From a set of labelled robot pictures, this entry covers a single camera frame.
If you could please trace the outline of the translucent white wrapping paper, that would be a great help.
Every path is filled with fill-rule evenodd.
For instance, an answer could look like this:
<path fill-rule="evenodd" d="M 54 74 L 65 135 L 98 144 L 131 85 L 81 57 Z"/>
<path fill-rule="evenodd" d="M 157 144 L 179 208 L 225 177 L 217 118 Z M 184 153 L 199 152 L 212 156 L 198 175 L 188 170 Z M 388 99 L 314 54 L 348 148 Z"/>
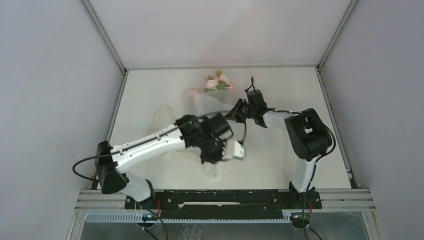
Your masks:
<path fill-rule="evenodd" d="M 233 90 L 212 90 L 203 92 L 205 85 L 194 84 L 187 89 L 187 111 L 190 114 L 200 116 L 206 113 L 217 112 L 220 110 L 230 110 L 236 103 L 237 96 Z M 189 96 L 189 91 L 198 90 L 200 93 L 194 97 Z M 223 162 L 215 164 L 205 162 L 202 165 L 205 177 L 209 181 L 218 181 L 222 177 Z"/>

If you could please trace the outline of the cream printed ribbon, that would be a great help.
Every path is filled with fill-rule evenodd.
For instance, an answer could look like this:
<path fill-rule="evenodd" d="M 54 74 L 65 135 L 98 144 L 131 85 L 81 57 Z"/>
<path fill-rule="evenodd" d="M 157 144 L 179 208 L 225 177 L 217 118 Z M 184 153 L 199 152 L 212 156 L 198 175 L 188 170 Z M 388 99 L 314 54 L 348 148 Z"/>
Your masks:
<path fill-rule="evenodd" d="M 150 125 L 149 134 L 154 134 L 167 126 L 171 125 L 177 119 L 177 115 L 173 109 L 166 105 L 160 108 L 154 115 L 152 123 Z M 188 161 L 199 163 L 199 157 L 191 151 L 188 150 L 174 150 L 168 153 L 164 153 L 160 156 L 154 158 L 156 161 L 159 160 L 173 160 L 173 161 Z"/>

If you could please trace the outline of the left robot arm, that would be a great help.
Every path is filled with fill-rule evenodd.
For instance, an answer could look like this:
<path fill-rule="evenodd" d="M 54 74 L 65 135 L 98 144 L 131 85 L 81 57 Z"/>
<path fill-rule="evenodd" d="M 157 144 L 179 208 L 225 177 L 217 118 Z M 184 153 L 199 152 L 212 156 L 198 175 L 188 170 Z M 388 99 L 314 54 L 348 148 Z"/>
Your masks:
<path fill-rule="evenodd" d="M 76 167 L 95 160 L 97 181 L 104 195 L 123 193 L 133 198 L 143 208 L 149 209 L 156 203 L 157 196 L 152 183 L 132 174 L 130 169 L 147 160 L 173 151 L 193 147 L 200 149 L 200 161 L 216 164 L 233 158 L 243 158 L 244 148 L 237 140 L 222 138 L 233 130 L 223 111 L 196 116 L 186 114 L 169 126 L 141 139 L 111 146 L 108 141 L 98 144 L 99 155 L 77 161 L 72 171 L 80 178 Z"/>

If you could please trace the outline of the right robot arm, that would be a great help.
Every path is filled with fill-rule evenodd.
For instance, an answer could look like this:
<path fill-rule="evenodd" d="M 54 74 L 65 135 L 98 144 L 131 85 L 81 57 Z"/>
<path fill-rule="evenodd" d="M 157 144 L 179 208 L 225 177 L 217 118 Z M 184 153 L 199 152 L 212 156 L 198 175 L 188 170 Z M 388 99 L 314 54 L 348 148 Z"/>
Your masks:
<path fill-rule="evenodd" d="M 268 107 L 260 90 L 246 91 L 246 99 L 238 99 L 225 115 L 227 120 L 245 123 L 247 119 L 263 128 L 286 129 L 294 153 L 297 156 L 295 174 L 289 183 L 289 203 L 302 208 L 309 201 L 313 189 L 317 163 L 336 148 L 336 137 L 321 120 L 316 110 L 278 110 Z"/>

